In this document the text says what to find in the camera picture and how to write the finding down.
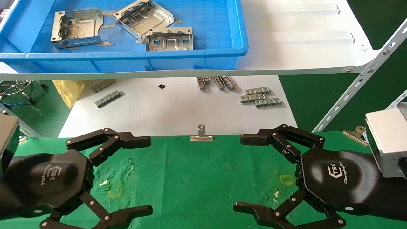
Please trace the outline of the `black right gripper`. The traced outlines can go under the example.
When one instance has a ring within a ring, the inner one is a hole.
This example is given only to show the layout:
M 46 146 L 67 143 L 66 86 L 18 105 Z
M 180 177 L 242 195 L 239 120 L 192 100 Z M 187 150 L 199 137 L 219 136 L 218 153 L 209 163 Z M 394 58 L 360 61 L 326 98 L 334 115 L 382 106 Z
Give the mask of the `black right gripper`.
M 291 142 L 310 150 L 301 156 Z M 291 164 L 300 163 L 300 186 L 308 193 L 299 189 L 276 210 L 239 201 L 233 204 L 233 210 L 250 214 L 258 225 L 274 229 L 342 229 L 346 221 L 336 211 L 406 221 L 404 178 L 385 178 L 371 154 L 328 151 L 320 148 L 324 143 L 323 137 L 287 124 L 242 134 L 240 144 L 271 145 Z M 327 218 L 295 226 L 286 216 L 307 197 L 308 203 L 318 211 L 323 209 Z

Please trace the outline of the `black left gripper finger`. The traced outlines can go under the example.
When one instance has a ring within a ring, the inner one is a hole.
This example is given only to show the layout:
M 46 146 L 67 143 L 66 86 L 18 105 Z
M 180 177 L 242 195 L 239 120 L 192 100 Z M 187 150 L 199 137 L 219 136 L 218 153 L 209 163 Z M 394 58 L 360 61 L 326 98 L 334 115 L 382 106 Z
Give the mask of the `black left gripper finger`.
M 89 154 L 89 161 L 93 166 L 99 166 L 119 149 L 136 149 L 150 147 L 149 136 L 135 137 L 131 132 L 116 132 L 110 128 L 99 129 L 67 140 L 67 149 L 79 152 L 98 147 Z

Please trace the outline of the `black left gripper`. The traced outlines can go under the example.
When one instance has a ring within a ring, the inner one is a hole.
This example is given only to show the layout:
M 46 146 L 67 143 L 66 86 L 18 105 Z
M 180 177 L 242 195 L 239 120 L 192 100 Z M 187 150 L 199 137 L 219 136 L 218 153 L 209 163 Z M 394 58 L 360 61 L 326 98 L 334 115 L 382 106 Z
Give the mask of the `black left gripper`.
M 150 205 L 108 213 L 88 193 L 93 179 L 93 165 L 76 150 L 15 157 L 1 178 L 1 220 L 51 213 L 41 229 L 79 229 L 60 219 L 84 203 L 100 219 L 93 229 L 127 229 L 133 219 L 153 213 Z

